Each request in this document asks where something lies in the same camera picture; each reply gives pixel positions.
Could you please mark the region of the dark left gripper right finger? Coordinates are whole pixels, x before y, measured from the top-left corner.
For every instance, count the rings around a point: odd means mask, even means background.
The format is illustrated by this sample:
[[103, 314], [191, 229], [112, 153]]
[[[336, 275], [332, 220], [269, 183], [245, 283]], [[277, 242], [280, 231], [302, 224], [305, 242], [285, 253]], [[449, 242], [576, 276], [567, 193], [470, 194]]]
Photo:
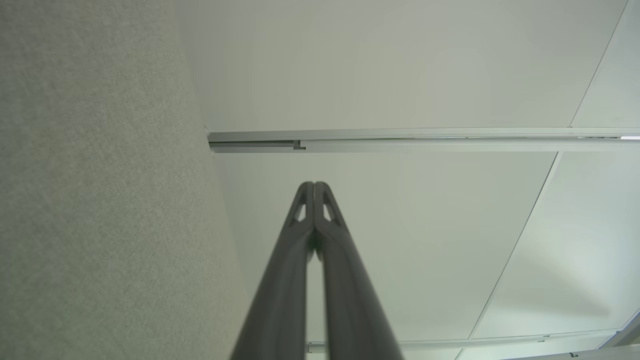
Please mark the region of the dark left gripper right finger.
[[330, 186], [314, 184], [315, 249], [322, 262], [329, 360], [400, 360], [402, 351]]

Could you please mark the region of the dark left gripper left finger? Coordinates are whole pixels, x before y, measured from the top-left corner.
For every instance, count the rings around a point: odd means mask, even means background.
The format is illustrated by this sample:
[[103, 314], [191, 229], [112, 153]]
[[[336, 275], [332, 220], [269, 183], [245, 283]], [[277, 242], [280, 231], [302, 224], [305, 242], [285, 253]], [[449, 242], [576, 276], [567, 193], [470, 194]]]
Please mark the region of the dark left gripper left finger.
[[306, 357], [307, 262], [313, 253], [314, 184], [294, 199], [247, 317], [233, 360], [302, 360]]

